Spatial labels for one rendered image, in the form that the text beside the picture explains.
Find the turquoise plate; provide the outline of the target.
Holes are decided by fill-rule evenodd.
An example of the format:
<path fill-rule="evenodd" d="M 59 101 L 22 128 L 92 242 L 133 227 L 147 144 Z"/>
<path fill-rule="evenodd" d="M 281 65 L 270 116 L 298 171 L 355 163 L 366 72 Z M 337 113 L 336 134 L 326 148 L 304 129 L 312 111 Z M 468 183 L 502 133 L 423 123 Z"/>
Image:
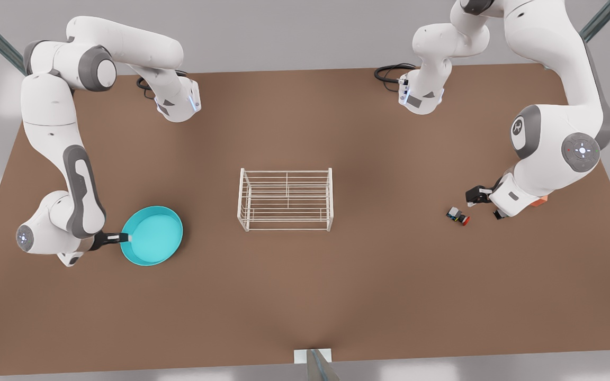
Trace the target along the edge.
<path fill-rule="evenodd" d="M 133 264 L 153 266 L 164 262 L 179 248 L 183 224 L 179 215 L 165 206 L 149 206 L 126 221 L 120 243 L 123 255 Z"/>

